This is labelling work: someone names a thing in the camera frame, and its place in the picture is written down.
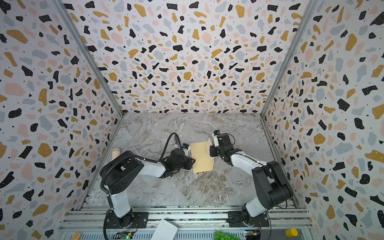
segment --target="terrazzo patterned wallpaper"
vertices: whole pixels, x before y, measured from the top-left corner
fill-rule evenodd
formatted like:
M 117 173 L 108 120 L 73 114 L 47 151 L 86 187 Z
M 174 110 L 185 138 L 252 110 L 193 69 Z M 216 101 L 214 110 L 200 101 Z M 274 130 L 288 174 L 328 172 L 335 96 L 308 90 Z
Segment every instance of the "terrazzo patterned wallpaper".
M 65 0 L 124 112 L 260 112 L 308 0 Z
M 118 116 L 49 1 L 0 8 L 0 239 L 53 239 Z
M 384 239 L 383 11 L 319 1 L 265 118 L 319 239 Z

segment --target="patterned wall panel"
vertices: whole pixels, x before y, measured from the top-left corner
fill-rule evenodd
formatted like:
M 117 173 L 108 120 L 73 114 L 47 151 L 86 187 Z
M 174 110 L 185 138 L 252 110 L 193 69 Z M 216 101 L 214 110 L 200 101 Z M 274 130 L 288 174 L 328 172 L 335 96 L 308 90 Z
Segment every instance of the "patterned wall panel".
M 384 239 L 383 1 L 319 1 L 266 120 L 319 239 Z
M 0 7 L 0 239 L 53 239 L 118 116 L 49 1 Z
M 308 0 L 65 0 L 125 112 L 258 112 Z

